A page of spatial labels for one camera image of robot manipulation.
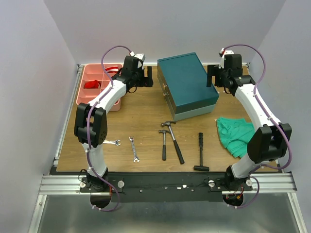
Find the large claw hammer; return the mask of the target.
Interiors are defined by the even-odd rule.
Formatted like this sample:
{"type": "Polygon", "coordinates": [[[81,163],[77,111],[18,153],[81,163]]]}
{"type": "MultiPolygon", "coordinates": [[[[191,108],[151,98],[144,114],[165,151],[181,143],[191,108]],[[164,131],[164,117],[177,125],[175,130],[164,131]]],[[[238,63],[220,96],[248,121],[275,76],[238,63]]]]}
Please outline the large claw hammer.
{"type": "Polygon", "coordinates": [[[182,156],[181,150],[179,148],[179,145],[177,143],[177,140],[176,140],[176,138],[174,136],[174,133],[173,133],[173,130],[172,130],[172,124],[176,124],[176,121],[166,121],[164,123],[161,123],[161,126],[162,127],[165,127],[165,126],[168,127],[169,132],[171,133],[171,136],[172,136],[172,139],[173,139],[174,147],[175,147],[175,150],[176,150],[179,162],[180,162],[180,164],[184,164],[185,161],[183,159],[183,156],[182,156]]]}

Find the silver wrench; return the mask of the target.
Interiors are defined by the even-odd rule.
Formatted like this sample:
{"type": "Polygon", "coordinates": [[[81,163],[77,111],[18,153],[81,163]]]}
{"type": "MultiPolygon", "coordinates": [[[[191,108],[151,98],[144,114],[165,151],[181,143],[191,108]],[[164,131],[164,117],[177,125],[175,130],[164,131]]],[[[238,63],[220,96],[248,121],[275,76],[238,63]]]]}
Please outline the silver wrench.
{"type": "Polygon", "coordinates": [[[137,151],[136,151],[136,147],[135,147],[135,144],[134,144],[134,138],[133,137],[129,137],[129,140],[131,142],[131,146],[132,146],[132,150],[133,150],[133,154],[134,154],[133,162],[134,163],[139,163],[140,159],[137,156],[137,151]]]}
{"type": "Polygon", "coordinates": [[[120,146],[121,145],[121,140],[119,140],[119,139],[118,140],[114,140],[114,141],[104,140],[103,143],[120,146]]]}

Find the small claw hammer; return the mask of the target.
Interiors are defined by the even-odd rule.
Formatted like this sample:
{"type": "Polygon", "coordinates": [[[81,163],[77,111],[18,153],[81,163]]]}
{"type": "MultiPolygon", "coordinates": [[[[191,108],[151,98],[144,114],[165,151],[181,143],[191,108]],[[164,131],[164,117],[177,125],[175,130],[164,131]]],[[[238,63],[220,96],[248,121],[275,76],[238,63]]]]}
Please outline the small claw hammer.
{"type": "Polygon", "coordinates": [[[168,130],[158,130],[158,132],[163,134],[162,160],[166,161],[166,134],[171,134],[171,132],[168,130]]]}

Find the black rubber mallet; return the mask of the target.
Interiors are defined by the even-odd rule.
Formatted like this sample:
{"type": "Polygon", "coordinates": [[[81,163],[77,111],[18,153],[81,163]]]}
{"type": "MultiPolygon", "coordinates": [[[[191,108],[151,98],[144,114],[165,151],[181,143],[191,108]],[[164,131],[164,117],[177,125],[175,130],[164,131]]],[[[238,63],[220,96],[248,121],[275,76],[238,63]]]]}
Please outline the black rubber mallet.
{"type": "Polygon", "coordinates": [[[209,167],[203,165],[203,133],[198,133],[199,150],[200,150],[200,165],[193,167],[196,171],[209,172],[209,167]]]}

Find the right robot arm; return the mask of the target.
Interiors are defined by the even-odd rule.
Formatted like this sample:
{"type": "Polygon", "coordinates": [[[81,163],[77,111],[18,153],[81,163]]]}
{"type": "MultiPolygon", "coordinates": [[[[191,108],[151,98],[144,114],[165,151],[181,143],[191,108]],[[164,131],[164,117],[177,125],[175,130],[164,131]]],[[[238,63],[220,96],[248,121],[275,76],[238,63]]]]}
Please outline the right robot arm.
{"type": "Polygon", "coordinates": [[[275,117],[259,94],[258,84],[250,75],[243,74],[240,54],[224,50],[220,52],[220,58],[218,65],[207,67],[207,86],[215,84],[228,89],[243,105],[255,129],[247,144],[246,155],[225,172],[224,186],[236,190],[257,169],[268,167],[269,162],[284,157],[286,153],[289,155],[288,162],[291,162],[289,140],[292,128],[275,117]]]}

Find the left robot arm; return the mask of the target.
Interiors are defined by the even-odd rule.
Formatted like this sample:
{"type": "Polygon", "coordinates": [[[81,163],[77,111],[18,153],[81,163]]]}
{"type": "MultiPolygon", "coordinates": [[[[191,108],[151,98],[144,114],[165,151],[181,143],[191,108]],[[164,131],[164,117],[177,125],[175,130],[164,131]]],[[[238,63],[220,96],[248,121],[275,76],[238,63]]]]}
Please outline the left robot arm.
{"type": "Polygon", "coordinates": [[[115,102],[132,88],[152,87],[152,68],[147,67],[144,75],[143,53],[125,57],[123,67],[109,79],[107,87],[89,103],[77,107],[74,135],[82,144],[88,163],[86,187],[98,192],[108,186],[107,165],[104,161],[103,142],[107,136],[107,113],[115,102]]]}

